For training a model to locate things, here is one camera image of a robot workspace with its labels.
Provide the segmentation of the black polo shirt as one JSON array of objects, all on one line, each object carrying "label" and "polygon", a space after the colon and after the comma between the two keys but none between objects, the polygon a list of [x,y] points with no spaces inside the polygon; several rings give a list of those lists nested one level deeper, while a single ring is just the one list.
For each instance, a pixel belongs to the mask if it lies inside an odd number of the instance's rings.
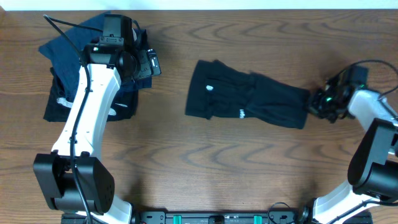
[{"label": "black polo shirt", "polygon": [[285,128],[303,129],[310,92],[258,73],[243,73],[215,60],[198,61],[185,114],[199,118],[257,118]]}]

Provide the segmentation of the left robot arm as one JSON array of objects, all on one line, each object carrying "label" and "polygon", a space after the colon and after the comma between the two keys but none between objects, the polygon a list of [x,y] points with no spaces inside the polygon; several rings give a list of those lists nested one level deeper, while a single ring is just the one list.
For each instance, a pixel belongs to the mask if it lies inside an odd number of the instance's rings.
[{"label": "left robot arm", "polygon": [[116,93],[124,85],[160,75],[157,54],[142,44],[130,17],[107,14],[101,36],[77,50],[80,76],[63,131],[33,170],[47,205],[70,223],[136,223],[131,203],[115,194],[114,178],[101,163],[103,134]]}]

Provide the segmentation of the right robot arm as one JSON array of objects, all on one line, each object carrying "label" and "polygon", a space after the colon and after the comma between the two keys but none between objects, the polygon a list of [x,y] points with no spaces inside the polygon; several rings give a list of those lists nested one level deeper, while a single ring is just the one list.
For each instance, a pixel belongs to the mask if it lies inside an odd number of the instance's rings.
[{"label": "right robot arm", "polygon": [[386,93],[367,86],[365,61],[353,63],[308,100],[308,111],[334,123],[357,119],[364,129],[348,167],[347,179],[329,194],[303,207],[297,223],[372,223],[369,208],[397,206],[397,112]]}]

